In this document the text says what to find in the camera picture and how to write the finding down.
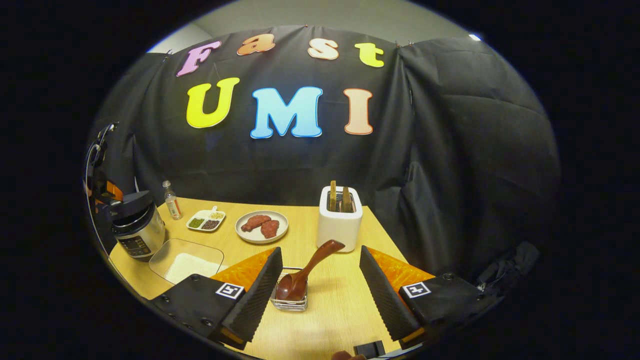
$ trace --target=sauce bottle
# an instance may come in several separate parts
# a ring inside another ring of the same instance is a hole
[[[162,187],[164,188],[164,202],[166,203],[167,208],[169,208],[171,217],[174,220],[182,219],[182,211],[178,206],[178,197],[175,196],[175,193],[171,189],[171,182],[169,182],[169,180],[163,181]]]

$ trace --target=spoon handle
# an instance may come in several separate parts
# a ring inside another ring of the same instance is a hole
[[[335,240],[329,240],[326,243],[320,245],[320,247],[316,250],[314,255],[311,257],[311,260],[309,260],[309,263],[305,266],[305,268],[300,270],[300,274],[308,275],[311,269],[313,269],[316,265],[318,265],[320,261],[326,259],[327,256],[333,254],[334,252],[342,248],[344,248],[344,244]]]

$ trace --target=yellow letter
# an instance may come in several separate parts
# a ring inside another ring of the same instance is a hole
[[[376,59],[376,54],[382,55],[385,53],[382,49],[378,49],[376,44],[364,42],[362,44],[356,44],[355,47],[360,49],[360,61],[363,63],[373,67],[382,67],[385,65],[383,61]]]
[[[344,95],[349,98],[349,124],[344,127],[344,130],[354,135],[371,134],[373,127],[369,125],[367,101],[373,94],[363,89],[345,89]]]
[[[231,107],[231,95],[234,92],[234,85],[240,82],[239,78],[222,79],[216,84],[220,88],[218,107],[216,111],[205,114],[202,112],[204,95],[211,88],[211,84],[200,84],[187,91],[189,102],[187,103],[187,122],[197,128],[209,127],[219,124],[229,114]]]
[[[338,58],[338,44],[333,40],[327,40],[323,38],[315,38],[309,42],[309,49],[307,52],[313,58],[334,60]]]
[[[273,43],[273,34],[261,34],[243,41],[243,45],[238,49],[238,55],[249,55],[252,53],[271,50],[276,44]]]

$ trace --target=rice cooker control panel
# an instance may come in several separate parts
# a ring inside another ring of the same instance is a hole
[[[151,254],[151,250],[140,236],[118,239],[118,241],[130,256],[146,256]]]

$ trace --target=brown spoon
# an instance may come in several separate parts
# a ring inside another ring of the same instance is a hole
[[[329,240],[322,244],[311,257],[304,269],[294,274],[282,277],[276,289],[276,299],[286,301],[300,301],[304,299],[307,290],[307,277],[309,272],[327,256],[344,248],[344,244],[335,240]]]

